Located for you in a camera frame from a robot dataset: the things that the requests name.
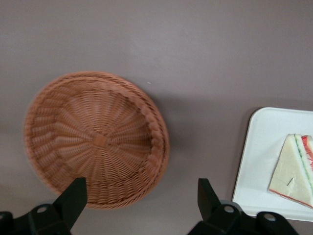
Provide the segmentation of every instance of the screw hole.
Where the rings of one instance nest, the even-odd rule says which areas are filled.
[[[231,206],[225,206],[224,210],[228,213],[234,213],[235,212],[235,210]]]
[[[271,221],[271,222],[276,221],[276,217],[272,214],[269,214],[269,213],[264,214],[264,218],[267,219],[268,221]]]
[[[42,213],[42,212],[45,212],[46,210],[47,210],[47,207],[43,206],[37,209],[37,213]]]

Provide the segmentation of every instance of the white tray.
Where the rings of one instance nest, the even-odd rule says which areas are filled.
[[[248,215],[271,211],[313,221],[313,209],[267,190],[285,138],[292,133],[313,136],[313,112],[267,107],[251,117],[233,196]]]

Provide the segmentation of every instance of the gray background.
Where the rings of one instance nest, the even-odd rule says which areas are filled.
[[[187,234],[201,219],[199,177],[232,198],[255,110],[313,110],[313,2],[0,1],[0,211],[20,216],[56,198],[27,162],[23,120],[41,88],[82,70],[115,73],[150,95],[171,155],[147,197],[86,209],[73,234]],[[291,224],[302,235],[313,230]]]

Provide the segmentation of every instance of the round basket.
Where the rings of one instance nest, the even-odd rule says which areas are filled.
[[[62,76],[32,102],[25,147],[39,177],[62,193],[86,177],[87,207],[121,208],[146,196],[168,163],[165,122],[137,86],[106,72]]]

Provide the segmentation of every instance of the woven basket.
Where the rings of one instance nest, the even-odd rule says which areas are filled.
[[[169,157],[168,132],[152,100],[125,79],[97,71],[45,87],[26,115],[24,142],[35,171],[58,194],[86,177],[87,207],[95,209],[146,196]]]

